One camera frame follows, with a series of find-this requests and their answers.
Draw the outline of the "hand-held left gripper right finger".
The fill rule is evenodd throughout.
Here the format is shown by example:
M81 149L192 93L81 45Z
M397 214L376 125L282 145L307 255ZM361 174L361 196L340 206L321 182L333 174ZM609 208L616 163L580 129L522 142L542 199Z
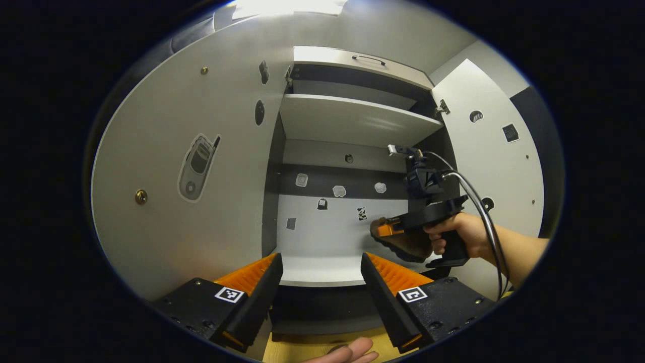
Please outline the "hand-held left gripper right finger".
M496 304L457 278L432 280L371 253L362 254L361 274L390 342L399 353L457 334Z

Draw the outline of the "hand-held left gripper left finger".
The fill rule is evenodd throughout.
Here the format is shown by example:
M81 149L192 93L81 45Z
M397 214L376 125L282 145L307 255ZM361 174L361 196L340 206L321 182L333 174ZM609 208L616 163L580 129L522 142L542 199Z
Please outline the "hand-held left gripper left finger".
M215 281L193 278L152 306L192 334L246 353L269 317L282 276L281 253L272 253Z

